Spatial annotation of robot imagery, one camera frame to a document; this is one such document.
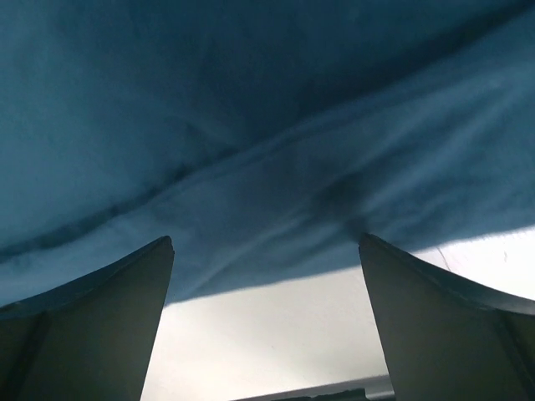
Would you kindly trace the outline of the teal blue t-shirt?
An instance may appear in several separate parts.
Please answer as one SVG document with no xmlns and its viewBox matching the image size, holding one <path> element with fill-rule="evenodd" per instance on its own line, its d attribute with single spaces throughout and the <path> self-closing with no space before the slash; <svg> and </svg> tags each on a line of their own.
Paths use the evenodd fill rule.
<svg viewBox="0 0 535 401">
<path fill-rule="evenodd" d="M 161 236 L 169 302 L 534 222 L 531 1 L 4 1 L 1 302 Z"/>
</svg>

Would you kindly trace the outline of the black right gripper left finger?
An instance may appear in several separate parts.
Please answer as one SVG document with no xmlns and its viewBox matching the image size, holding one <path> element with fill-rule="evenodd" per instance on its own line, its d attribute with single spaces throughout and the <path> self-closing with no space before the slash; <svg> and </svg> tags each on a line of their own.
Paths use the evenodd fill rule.
<svg viewBox="0 0 535 401">
<path fill-rule="evenodd" d="M 1 308 L 3 400 L 138 400 L 171 279 L 163 236 Z"/>
</svg>

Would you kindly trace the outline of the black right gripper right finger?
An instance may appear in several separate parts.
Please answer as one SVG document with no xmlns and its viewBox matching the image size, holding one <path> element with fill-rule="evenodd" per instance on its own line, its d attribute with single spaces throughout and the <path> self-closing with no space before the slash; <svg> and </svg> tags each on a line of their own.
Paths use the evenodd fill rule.
<svg viewBox="0 0 535 401">
<path fill-rule="evenodd" d="M 364 235 L 359 257 L 398 400 L 532 400 L 534 302 Z"/>
</svg>

